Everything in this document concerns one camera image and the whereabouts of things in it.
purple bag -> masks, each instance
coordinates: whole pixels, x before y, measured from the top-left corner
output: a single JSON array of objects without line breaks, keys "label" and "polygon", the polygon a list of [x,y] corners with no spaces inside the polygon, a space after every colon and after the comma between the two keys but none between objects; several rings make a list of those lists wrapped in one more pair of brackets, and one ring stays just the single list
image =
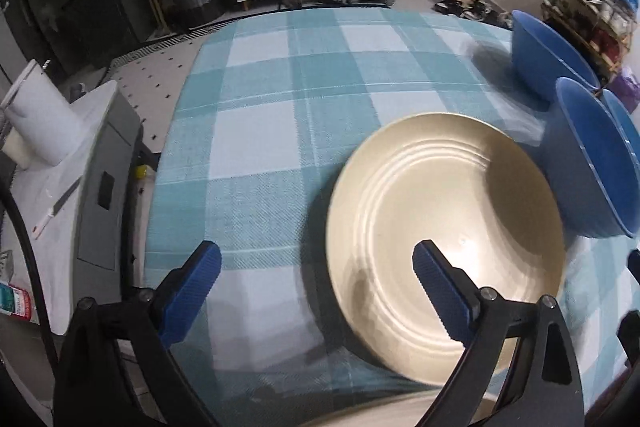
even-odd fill
[{"label": "purple bag", "polygon": [[622,71],[609,83],[607,89],[620,99],[629,114],[633,113],[638,107],[638,103],[640,103],[640,84],[638,84],[638,80],[631,68],[623,67]]}]

white countertop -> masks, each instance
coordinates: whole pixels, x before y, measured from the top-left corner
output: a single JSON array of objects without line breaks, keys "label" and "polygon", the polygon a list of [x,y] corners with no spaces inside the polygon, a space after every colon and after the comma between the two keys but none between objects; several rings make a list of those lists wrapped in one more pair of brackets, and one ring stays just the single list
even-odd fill
[{"label": "white countertop", "polygon": [[[77,250],[76,225],[80,212],[81,194],[86,187],[86,174],[98,138],[104,125],[118,84],[110,81],[92,90],[71,105],[86,126],[86,135],[78,149],[58,165],[52,167],[35,159],[27,170],[18,169],[11,192],[30,231],[58,201],[58,198],[82,176],[76,191],[69,197],[59,213],[46,226],[42,235],[31,239],[40,272],[51,331],[66,333],[75,307],[72,299],[72,265]],[[22,255],[22,249],[9,217],[4,215],[0,248],[14,252],[14,276],[11,284],[31,292],[31,283]],[[37,322],[36,314],[32,321]]]}]

knife handle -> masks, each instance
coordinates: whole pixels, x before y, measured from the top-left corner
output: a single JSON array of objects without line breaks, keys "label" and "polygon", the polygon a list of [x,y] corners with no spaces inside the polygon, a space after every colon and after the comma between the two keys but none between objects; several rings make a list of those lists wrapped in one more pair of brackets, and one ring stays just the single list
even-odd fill
[{"label": "knife handle", "polygon": [[52,217],[53,217],[53,208],[50,208],[49,212],[47,212],[47,214],[45,214],[45,216],[40,220],[40,222],[35,227],[33,227],[33,230],[31,230],[32,239],[37,239],[40,237],[42,230],[44,230],[44,227],[47,226],[47,223],[51,221]]}]

knife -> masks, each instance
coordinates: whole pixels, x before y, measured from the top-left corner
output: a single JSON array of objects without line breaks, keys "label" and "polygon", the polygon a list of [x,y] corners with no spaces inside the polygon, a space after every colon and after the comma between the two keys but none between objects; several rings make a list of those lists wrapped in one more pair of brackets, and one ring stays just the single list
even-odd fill
[{"label": "knife", "polygon": [[33,230],[31,230],[32,239],[37,239],[40,237],[40,234],[42,233],[42,230],[44,230],[44,227],[47,226],[47,223],[51,221],[52,217],[59,213],[60,209],[66,203],[66,200],[68,200],[69,197],[71,197],[71,194],[73,194],[76,188],[78,188],[81,179],[82,176],[74,181],[73,184],[65,191],[65,193],[60,196],[60,199],[56,201],[56,203],[47,211],[47,214],[40,220],[40,222],[35,227],[33,227]]}]

shoe rack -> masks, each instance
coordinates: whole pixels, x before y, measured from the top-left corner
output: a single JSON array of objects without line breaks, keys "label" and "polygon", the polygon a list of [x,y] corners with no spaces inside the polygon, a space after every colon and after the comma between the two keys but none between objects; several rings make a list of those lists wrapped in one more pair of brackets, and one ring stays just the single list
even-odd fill
[{"label": "shoe rack", "polygon": [[624,0],[543,0],[545,23],[587,59],[604,84],[620,71],[638,23]]}]

